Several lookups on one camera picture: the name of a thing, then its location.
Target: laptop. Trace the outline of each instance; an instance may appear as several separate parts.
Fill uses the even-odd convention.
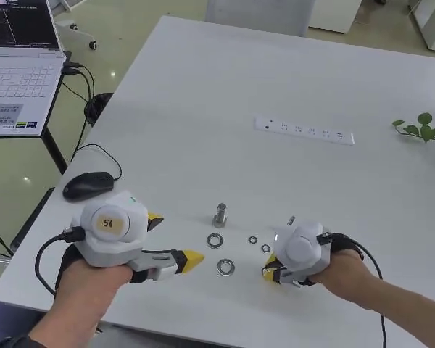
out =
[[[48,0],[0,0],[0,138],[41,136],[65,60]]]

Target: green leaf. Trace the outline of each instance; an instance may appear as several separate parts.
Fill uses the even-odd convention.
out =
[[[420,134],[422,139],[427,143],[435,138],[435,128],[431,128],[429,125],[423,125],[420,127]]]
[[[398,127],[399,125],[402,125],[404,122],[405,121],[403,121],[403,120],[396,120],[396,121],[392,122],[392,125],[394,127]]]
[[[428,125],[430,122],[432,122],[432,115],[430,115],[428,112],[424,112],[418,116],[418,122],[421,125]]]
[[[404,127],[403,130],[409,134],[413,134],[414,136],[419,136],[419,130],[415,125],[408,125],[407,127]]]

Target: laptop sticker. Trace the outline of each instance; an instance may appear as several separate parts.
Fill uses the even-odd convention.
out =
[[[24,104],[0,104],[0,126],[13,127],[20,116]]]

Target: power strip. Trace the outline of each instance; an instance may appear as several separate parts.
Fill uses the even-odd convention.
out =
[[[286,134],[287,136],[302,136],[304,138],[328,141],[335,144],[355,145],[353,133],[293,125],[270,118],[255,117],[254,128],[258,131]]]

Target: table leg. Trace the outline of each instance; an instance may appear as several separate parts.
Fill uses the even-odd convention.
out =
[[[57,165],[59,172],[63,174],[67,169],[67,163],[48,128],[43,132],[42,141],[55,162],[55,165]]]

